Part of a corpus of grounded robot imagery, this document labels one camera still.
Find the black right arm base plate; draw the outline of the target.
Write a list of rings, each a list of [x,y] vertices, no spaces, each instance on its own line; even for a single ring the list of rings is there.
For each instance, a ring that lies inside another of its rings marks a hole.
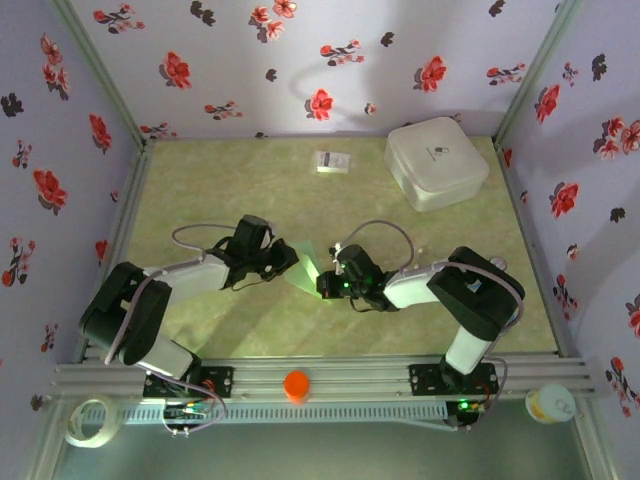
[[[499,389],[491,363],[480,363],[469,374],[461,374],[444,363],[412,364],[408,374],[413,396],[493,395]]]

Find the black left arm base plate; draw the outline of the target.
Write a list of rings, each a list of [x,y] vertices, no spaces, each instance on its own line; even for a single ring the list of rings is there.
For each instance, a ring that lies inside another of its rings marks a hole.
[[[199,366],[192,369],[183,382],[197,385],[216,393],[223,399],[231,397],[234,384],[234,368],[230,366]],[[193,388],[184,387],[148,374],[144,386],[144,398],[207,398],[207,395]]]

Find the clear tape roll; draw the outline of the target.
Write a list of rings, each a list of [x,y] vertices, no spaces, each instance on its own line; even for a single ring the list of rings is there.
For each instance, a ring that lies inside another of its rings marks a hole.
[[[119,404],[98,395],[77,403],[67,420],[65,440],[68,444],[95,449],[111,441],[121,428]]]

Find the light green cloth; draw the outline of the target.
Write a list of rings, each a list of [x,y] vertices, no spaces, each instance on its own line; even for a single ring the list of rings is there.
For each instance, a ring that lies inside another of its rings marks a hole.
[[[294,249],[298,262],[285,272],[285,280],[303,292],[322,299],[317,291],[316,279],[323,270],[312,242],[305,240],[291,243],[290,246]]]

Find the aluminium mounting rail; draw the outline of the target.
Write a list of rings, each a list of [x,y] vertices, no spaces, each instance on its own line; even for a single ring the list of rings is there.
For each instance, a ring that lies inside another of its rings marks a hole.
[[[293,370],[311,380],[313,402],[398,401],[412,398],[412,364],[436,362],[434,356],[256,357],[209,360],[211,367],[233,369],[230,400],[234,403],[284,402],[284,379]],[[493,361],[506,374],[503,399],[521,398],[547,383],[561,384],[576,396],[593,396],[599,388],[587,362],[554,354],[506,354]],[[98,361],[59,365],[51,381],[54,394],[110,394],[140,398],[145,373],[139,367]]]

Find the white plastic lidded box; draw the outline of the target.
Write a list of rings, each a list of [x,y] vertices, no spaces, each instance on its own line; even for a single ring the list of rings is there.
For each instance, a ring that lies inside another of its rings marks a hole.
[[[474,197],[489,165],[459,124],[438,117],[395,129],[384,162],[412,208],[441,209]]]

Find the orange cylinder cap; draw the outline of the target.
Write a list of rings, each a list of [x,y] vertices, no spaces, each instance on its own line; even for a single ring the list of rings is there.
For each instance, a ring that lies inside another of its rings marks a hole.
[[[293,404],[305,403],[310,394],[311,382],[308,375],[301,370],[289,372],[283,381],[286,398]]]

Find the aluminium side rail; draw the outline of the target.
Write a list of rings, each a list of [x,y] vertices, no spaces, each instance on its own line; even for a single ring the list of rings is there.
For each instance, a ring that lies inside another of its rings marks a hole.
[[[522,244],[526,252],[526,275],[521,282],[526,290],[524,319],[522,327],[516,330],[516,336],[526,340],[526,351],[551,352],[561,357],[572,356],[574,347],[567,334],[555,297],[552,295],[554,280],[546,271],[546,259],[540,250],[541,243],[535,226],[532,223],[527,189],[512,175],[511,169],[504,160],[504,150],[499,142],[492,138],[492,147],[508,190],[515,218],[518,222]]]
[[[144,141],[141,149],[133,156],[130,172],[124,186],[119,190],[117,212],[110,235],[107,239],[106,259],[99,267],[98,279],[89,296],[88,306],[97,295],[99,289],[108,277],[112,268],[127,255],[127,249],[132,235],[133,223],[139,206],[141,192],[144,188],[153,146]]]

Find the small white packet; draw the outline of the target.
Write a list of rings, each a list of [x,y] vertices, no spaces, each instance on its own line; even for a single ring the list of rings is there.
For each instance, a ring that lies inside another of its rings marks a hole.
[[[351,155],[340,152],[316,151],[315,168],[318,173],[347,174],[350,169]]]

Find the white yellow jar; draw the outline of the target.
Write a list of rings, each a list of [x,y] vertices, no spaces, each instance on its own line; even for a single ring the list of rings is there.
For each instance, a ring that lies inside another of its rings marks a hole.
[[[564,423],[576,414],[576,403],[571,392],[559,384],[546,384],[530,390],[525,396],[529,415],[542,424]]]

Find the aluminium corner post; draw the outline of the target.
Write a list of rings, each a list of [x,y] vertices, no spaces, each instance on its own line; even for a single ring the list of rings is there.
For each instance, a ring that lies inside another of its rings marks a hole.
[[[72,36],[85,63],[90,68],[98,85],[102,88],[111,107],[117,113],[129,136],[133,139],[139,151],[143,151],[147,146],[147,141],[139,132],[134,118],[119,92],[106,64],[99,54],[94,42],[91,40],[88,31],[81,22],[75,8],[70,0],[46,0],[52,11],[57,15],[65,29]]]
[[[561,0],[558,3],[554,20],[540,44],[532,63],[528,67],[521,86],[499,124],[496,133],[492,136],[492,141],[495,146],[501,145],[510,130],[516,125],[519,116],[525,109],[525,103],[534,92],[536,82],[544,74],[548,63],[562,43],[566,32],[569,30],[583,3],[584,0]]]

